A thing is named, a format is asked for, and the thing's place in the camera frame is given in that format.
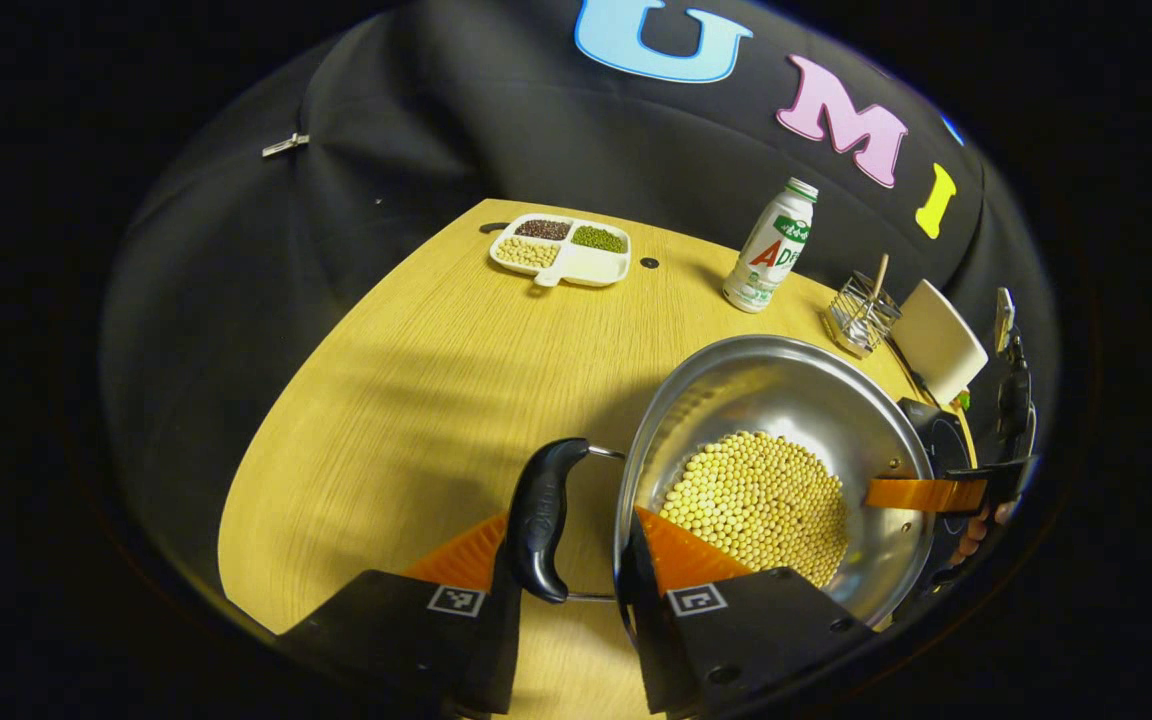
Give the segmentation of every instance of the metal bowl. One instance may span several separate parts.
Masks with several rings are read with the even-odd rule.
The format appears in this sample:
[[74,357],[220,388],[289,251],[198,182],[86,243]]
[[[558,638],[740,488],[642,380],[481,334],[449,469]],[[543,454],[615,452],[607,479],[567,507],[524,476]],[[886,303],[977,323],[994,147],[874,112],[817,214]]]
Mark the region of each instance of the metal bowl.
[[909,419],[867,377],[820,348],[778,336],[741,336],[703,348],[670,373],[643,416],[626,462],[613,564],[630,541],[634,507],[658,511],[698,448],[740,430],[785,435],[842,480],[844,560],[823,592],[878,626],[918,578],[933,515],[861,505],[869,480],[932,477]]

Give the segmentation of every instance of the letter m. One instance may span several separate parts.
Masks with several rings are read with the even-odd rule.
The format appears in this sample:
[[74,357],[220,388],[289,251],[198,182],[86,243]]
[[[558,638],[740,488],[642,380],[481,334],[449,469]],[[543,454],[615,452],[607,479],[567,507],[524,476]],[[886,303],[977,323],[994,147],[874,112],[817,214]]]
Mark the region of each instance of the letter m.
[[895,185],[896,154],[909,132],[905,123],[881,105],[858,113],[835,74],[801,55],[790,55],[790,61],[803,70],[803,81],[794,106],[776,112],[778,122],[811,141],[824,141],[820,115],[827,115],[833,150],[846,152],[867,139],[865,149],[852,156],[856,167],[882,187]]

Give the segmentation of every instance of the white divided tray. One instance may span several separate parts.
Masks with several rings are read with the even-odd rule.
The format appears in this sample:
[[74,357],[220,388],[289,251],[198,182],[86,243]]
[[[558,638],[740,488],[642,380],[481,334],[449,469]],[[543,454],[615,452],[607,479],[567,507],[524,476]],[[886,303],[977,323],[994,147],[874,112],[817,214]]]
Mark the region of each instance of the white divided tray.
[[[554,220],[554,222],[569,223],[571,227],[567,228],[566,236],[562,240],[543,240],[539,237],[529,237],[525,234],[518,234],[518,225],[525,223],[526,220]],[[589,227],[602,229],[614,234],[614,236],[621,237],[626,242],[624,252],[612,252],[608,250],[599,250],[596,247],[583,247],[573,243],[573,236],[576,234],[576,228],[582,227],[582,225],[589,225]],[[554,264],[550,265],[547,268],[537,268],[535,265],[521,265],[517,263],[511,263],[500,258],[497,253],[500,248],[500,243],[509,240],[510,237],[517,237],[518,240],[525,242],[535,242],[537,245],[558,245],[558,256],[554,258]],[[621,228],[612,227],[612,225],[594,223],[590,220],[577,220],[576,218],[563,218],[563,215],[547,215],[544,213],[530,213],[526,215],[520,215],[517,219],[509,223],[509,227],[503,228],[497,236],[495,242],[488,250],[488,255],[492,256],[498,265],[502,268],[513,270],[516,273],[524,273],[528,275],[535,275],[532,282],[536,282],[543,287],[554,287],[559,281],[567,281],[576,285],[585,285],[591,287],[604,287],[612,285],[614,282],[620,282],[626,279],[626,275],[630,273],[630,236],[628,233],[622,232]]]

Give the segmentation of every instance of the finger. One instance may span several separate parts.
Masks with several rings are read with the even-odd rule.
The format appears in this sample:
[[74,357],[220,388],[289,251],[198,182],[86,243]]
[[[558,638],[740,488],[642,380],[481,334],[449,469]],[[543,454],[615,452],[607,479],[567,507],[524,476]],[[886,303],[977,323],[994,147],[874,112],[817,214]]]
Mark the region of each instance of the finger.
[[986,530],[987,528],[986,524],[984,524],[984,520],[972,518],[968,523],[968,537],[972,538],[975,541],[983,541]]

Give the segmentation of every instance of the blue letter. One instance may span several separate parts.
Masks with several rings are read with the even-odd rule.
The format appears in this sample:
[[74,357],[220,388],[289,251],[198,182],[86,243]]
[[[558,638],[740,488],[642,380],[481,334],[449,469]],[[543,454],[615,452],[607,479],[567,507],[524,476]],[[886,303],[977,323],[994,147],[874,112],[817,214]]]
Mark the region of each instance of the blue letter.
[[649,10],[664,8],[664,0],[585,0],[576,18],[576,47],[599,63],[669,82],[718,82],[736,67],[740,38],[755,37],[732,20],[691,8],[687,14],[700,23],[700,40],[690,58],[657,53],[643,45],[643,23]]

